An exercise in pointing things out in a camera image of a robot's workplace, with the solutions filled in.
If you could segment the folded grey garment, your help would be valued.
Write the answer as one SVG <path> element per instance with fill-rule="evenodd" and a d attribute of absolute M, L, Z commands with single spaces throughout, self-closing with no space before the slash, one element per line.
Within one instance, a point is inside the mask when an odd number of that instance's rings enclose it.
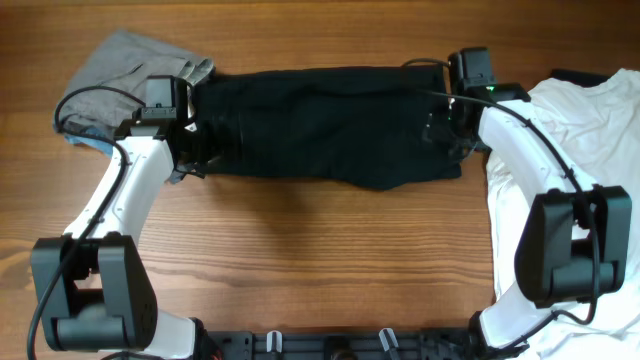
<path fill-rule="evenodd" d="M 62 106 L 59 119 L 77 132 L 91 131 L 111 138 L 139 107 L 146 80 L 171 75 L 192 85 L 214 70 L 212 59 L 136 33 L 119 30 L 110 35 L 75 73 L 65 92 L 89 87 Z"/>

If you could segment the folded blue denim jeans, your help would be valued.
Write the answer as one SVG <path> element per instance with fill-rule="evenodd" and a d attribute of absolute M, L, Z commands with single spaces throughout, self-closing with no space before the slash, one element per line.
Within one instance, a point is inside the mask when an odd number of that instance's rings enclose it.
<path fill-rule="evenodd" d="M 99 129 L 87 128 L 85 131 L 85 134 L 98 137 L 98 140 L 89 139 L 86 137 L 78 137 L 73 135 L 65 135 L 64 138 L 71 145 L 86 145 L 88 147 L 91 147 L 95 150 L 100 151 L 102 154 L 104 154 L 107 157 L 111 157 L 113 155 L 113 146 L 110 145 L 109 143 L 101 141 L 101 138 L 106 138 L 106 135 L 103 132 L 101 132 Z"/>

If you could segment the white t-shirt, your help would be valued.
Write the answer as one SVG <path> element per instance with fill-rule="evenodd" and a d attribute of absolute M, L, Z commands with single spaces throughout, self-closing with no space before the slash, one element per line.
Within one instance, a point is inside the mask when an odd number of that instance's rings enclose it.
<path fill-rule="evenodd" d="M 581 86 L 554 78 L 529 91 L 537 117 L 569 156 L 603 186 L 621 185 L 632 199 L 625 280 L 601 295 L 586 327 L 566 317 L 529 340 L 516 359 L 639 359 L 639 71 L 621 68 L 606 81 Z M 515 283 L 513 258 L 529 206 L 504 162 L 486 165 L 494 260 L 500 298 Z"/>

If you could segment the black shorts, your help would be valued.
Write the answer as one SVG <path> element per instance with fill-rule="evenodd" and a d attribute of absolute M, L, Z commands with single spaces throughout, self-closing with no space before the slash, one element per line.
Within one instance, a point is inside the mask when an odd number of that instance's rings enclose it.
<path fill-rule="evenodd" d="M 455 179 L 438 66 L 343 67 L 218 75 L 195 88 L 209 174 L 316 177 L 389 190 Z"/>

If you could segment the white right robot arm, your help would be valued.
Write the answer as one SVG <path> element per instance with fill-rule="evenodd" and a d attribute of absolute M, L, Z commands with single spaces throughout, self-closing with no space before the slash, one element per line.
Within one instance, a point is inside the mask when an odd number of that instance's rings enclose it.
<path fill-rule="evenodd" d="M 632 201 L 584 172 L 528 100 L 481 101 L 478 136 L 500 155 L 528 202 L 510 267 L 515 279 L 476 313 L 465 341 L 478 359 L 514 357 L 549 325 L 593 324 L 599 299 L 624 282 Z"/>

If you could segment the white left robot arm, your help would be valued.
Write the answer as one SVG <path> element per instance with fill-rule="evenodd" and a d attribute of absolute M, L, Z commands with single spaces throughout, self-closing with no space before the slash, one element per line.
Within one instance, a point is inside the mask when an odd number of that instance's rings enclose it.
<path fill-rule="evenodd" d="M 126 120 L 110 140 L 109 167 L 81 214 L 31 253 L 38 297 L 30 329 L 55 351 L 109 358 L 221 359 L 196 318 L 159 308 L 137 246 L 190 132 L 179 120 Z"/>

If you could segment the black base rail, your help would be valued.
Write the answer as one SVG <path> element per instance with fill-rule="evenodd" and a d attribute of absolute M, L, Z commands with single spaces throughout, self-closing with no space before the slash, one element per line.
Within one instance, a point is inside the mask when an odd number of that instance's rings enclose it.
<path fill-rule="evenodd" d="M 465 360 L 475 359 L 474 341 L 461 328 L 399 332 L 294 334 L 272 331 L 211 332 L 219 359 L 230 360 Z"/>

